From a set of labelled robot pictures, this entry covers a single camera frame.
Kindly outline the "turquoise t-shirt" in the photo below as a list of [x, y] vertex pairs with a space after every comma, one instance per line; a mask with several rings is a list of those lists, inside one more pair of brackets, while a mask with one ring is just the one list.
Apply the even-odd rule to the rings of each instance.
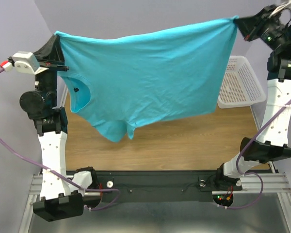
[[71, 112], [119, 142], [155, 122], [214, 112], [237, 28], [229, 17], [117, 39], [55, 34]]

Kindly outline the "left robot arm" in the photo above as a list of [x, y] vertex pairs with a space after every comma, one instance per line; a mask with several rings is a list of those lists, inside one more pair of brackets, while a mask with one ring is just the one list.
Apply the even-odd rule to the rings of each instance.
[[33, 212], [52, 222], [81, 216], [84, 211], [85, 190], [99, 187], [93, 167], [76, 170], [72, 181], [66, 176], [65, 145], [67, 116], [64, 107], [57, 105], [57, 73], [68, 71], [60, 38], [53, 35], [38, 51], [21, 52], [16, 67], [34, 74], [34, 90], [23, 93], [19, 104], [34, 122], [42, 151], [42, 188], [40, 200], [33, 204]]

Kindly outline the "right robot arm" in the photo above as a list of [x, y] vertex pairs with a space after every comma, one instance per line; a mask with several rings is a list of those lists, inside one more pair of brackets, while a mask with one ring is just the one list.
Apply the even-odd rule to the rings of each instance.
[[240, 177], [255, 166], [291, 158], [291, 17], [285, 24], [280, 21], [285, 10], [291, 11], [291, 0], [234, 20], [245, 41], [261, 39], [272, 52], [267, 62], [268, 97], [262, 127], [252, 138], [243, 138], [240, 152], [216, 170], [213, 183], [219, 190], [237, 186]]

